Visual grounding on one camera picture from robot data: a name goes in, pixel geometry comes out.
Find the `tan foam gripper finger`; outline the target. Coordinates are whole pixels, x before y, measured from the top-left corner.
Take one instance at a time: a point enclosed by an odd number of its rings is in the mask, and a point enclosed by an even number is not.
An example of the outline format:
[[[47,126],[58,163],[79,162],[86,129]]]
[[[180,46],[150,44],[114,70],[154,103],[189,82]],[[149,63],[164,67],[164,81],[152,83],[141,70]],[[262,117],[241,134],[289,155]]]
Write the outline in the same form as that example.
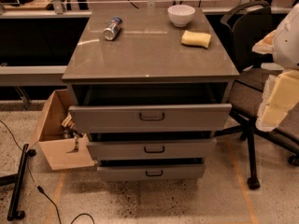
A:
[[[299,103],[299,71],[286,70],[278,76],[270,75],[265,82],[262,99],[256,127],[262,132],[270,132]]]
[[[272,54],[273,53],[273,40],[276,31],[270,32],[263,39],[257,42],[253,47],[252,51],[259,54]]]

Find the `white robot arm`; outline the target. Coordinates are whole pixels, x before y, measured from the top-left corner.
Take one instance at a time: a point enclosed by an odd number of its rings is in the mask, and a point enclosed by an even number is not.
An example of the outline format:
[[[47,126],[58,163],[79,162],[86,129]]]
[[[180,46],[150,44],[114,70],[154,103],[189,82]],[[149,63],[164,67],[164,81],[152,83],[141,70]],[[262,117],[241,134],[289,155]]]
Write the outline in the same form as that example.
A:
[[[299,103],[299,5],[295,5],[278,27],[252,50],[271,54],[274,63],[283,68],[277,77],[270,75],[266,80],[257,113],[256,127],[270,132]]]

